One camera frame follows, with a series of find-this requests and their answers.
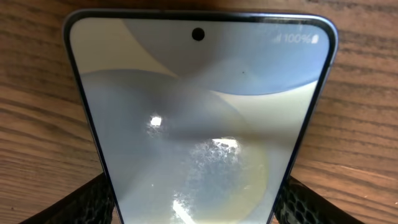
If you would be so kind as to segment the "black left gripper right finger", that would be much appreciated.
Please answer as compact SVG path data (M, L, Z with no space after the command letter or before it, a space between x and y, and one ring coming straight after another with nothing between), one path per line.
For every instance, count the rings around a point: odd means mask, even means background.
M293 177L283 181L273 212L281 224L364 224Z

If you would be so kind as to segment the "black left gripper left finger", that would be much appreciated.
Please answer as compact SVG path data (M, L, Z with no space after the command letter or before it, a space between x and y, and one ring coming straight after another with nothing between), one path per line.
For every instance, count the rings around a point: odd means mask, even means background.
M110 224L114 197L104 173L21 224Z

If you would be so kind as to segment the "blue Galaxy smartphone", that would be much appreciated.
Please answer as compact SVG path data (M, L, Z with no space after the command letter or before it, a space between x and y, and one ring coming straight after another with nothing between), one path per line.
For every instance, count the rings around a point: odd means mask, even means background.
M338 48L299 13L82 9L63 40L121 223L270 223Z

